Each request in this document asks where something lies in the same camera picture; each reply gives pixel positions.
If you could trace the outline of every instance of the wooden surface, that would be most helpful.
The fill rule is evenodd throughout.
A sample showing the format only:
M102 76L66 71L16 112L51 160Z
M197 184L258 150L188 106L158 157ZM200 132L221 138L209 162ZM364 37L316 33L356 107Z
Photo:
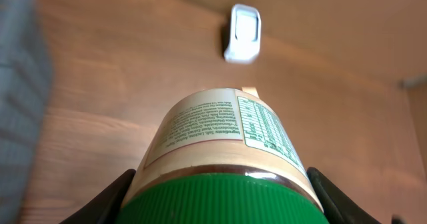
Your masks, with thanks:
M58 223L136 168L167 111L213 87L256 87L305 167L383 223L427 223L427 184L405 92L267 35L225 63L225 17L182 0L39 0L55 66L22 223Z
M427 73L427 0L188 0L218 13L259 9L262 31L337 66L393 81Z
M424 170L427 170L427 83L410 88L408 96Z

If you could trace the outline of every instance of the brown wall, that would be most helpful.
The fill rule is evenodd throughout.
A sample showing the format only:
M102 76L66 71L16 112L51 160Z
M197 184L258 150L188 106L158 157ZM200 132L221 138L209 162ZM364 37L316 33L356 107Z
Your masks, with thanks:
M391 79L427 72L427 0L188 0L218 12L253 5L264 34L351 71Z
M408 96L424 170L427 170L427 83L409 89Z

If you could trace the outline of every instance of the ridged green lid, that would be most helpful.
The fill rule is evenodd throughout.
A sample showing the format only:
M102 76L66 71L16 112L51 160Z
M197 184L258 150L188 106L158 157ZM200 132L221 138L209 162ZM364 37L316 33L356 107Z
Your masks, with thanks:
M182 177L131 200L116 223L328 223L305 197L271 181L213 173Z

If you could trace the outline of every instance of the nutrition facts table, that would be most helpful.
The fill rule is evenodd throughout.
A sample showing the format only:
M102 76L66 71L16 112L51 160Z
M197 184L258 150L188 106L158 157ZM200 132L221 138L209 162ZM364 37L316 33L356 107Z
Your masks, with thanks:
M245 97L238 97L238 102L246 145L277 155L306 175L300 158L276 115Z

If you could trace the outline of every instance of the seasoning jar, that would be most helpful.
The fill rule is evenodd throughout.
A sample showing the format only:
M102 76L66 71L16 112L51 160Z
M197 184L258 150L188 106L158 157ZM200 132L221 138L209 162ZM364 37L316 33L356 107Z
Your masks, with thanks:
M327 223L322 211L274 111L210 89L167 113L117 223Z

